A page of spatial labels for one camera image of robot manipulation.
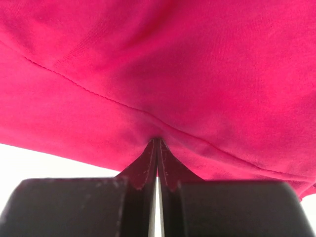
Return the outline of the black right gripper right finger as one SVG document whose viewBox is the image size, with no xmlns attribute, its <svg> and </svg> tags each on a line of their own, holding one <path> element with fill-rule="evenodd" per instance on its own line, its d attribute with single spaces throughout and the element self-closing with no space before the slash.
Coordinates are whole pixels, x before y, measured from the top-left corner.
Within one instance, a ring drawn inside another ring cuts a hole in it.
<svg viewBox="0 0 316 237">
<path fill-rule="evenodd" d="M 157 144 L 166 237 L 313 237 L 291 187 L 273 180 L 203 180 Z"/>
</svg>

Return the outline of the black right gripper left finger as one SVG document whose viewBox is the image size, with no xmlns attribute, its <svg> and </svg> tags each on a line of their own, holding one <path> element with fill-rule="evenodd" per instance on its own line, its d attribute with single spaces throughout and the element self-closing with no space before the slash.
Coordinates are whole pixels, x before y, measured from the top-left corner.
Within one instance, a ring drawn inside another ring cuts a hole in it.
<svg viewBox="0 0 316 237">
<path fill-rule="evenodd" d="M 22 181 L 0 216 L 3 237 L 152 237 L 157 140 L 113 178 Z"/>
</svg>

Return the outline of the pink t shirt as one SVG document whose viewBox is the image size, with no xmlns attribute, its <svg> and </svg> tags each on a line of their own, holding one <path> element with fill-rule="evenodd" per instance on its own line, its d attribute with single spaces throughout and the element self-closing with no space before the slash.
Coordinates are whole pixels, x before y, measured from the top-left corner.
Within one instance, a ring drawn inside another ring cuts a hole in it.
<svg viewBox="0 0 316 237">
<path fill-rule="evenodd" d="M 316 192 L 313 0 L 3 0 L 0 141 Z"/>
</svg>

